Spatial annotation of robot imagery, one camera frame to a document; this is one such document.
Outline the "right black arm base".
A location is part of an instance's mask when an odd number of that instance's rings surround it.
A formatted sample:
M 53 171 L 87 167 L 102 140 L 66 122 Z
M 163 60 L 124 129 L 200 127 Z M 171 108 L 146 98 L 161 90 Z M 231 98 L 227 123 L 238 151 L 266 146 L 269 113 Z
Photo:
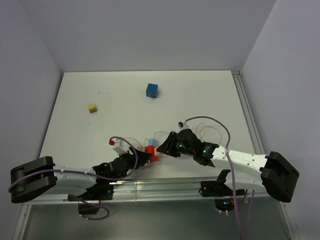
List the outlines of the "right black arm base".
M 233 190 L 224 183 L 215 180 L 201 181 L 198 192 L 204 198 L 217 198 L 214 199 L 214 204 L 219 213 L 228 214 L 235 210 Z

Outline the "light blue plug charger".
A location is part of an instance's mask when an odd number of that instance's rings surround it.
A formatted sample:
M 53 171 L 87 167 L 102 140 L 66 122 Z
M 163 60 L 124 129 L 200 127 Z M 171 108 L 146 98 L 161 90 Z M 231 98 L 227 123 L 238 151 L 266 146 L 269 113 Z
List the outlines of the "light blue plug charger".
M 158 147 L 159 146 L 159 142 L 155 138 L 150 138 L 148 140 L 148 145 L 149 146 L 153 146 L 153 147 Z

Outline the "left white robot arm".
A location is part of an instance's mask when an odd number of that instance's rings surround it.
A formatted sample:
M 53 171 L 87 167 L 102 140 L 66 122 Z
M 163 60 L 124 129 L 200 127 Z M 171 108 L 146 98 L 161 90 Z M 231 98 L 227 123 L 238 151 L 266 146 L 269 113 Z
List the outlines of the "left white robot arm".
M 149 152 L 134 147 L 111 162 L 87 169 L 68 169 L 56 165 L 51 156 L 19 165 L 10 171 L 9 193 L 12 203 L 25 203 L 42 195 L 67 195 L 68 200 L 111 200 L 112 183 L 122 181 L 132 171 L 147 164 Z

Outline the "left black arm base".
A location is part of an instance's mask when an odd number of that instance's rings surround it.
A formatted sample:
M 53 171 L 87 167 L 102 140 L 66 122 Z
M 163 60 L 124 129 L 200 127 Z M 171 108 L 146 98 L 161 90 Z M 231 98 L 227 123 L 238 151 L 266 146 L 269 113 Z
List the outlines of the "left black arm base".
M 78 202 L 78 213 L 80 217 L 91 221 L 98 221 L 106 219 L 110 215 L 110 210 L 102 205 L 102 201 L 112 200 L 113 193 L 114 186 L 112 184 L 96 184 L 88 188 L 87 191 L 80 196 L 69 194 L 67 200 L 69 202 Z M 96 215 L 99 210 L 106 211 L 106 214 L 101 217 L 91 217 L 91 215 Z

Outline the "red cube socket adapter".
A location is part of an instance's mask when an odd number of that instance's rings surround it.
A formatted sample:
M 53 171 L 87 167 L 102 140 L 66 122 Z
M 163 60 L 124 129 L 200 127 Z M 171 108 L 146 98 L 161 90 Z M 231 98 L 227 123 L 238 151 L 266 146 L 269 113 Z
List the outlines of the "red cube socket adapter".
M 151 154 L 151 157 L 149 158 L 150 162 L 158 162 L 160 156 L 162 155 L 162 153 L 157 151 L 157 147 L 153 145 L 147 145 L 144 148 L 144 151 L 148 154 Z

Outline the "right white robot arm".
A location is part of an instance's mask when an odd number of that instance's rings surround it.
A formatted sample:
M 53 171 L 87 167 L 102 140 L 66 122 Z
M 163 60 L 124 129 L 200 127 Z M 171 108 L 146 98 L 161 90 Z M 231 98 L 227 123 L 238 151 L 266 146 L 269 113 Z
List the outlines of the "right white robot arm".
M 156 148 L 157 153 L 179 158 L 190 156 L 202 166 L 221 169 L 223 178 L 216 183 L 222 195 L 236 190 L 265 191 L 272 198 L 289 203 L 292 200 L 300 173 L 279 152 L 251 154 L 201 141 L 191 129 L 170 132 Z

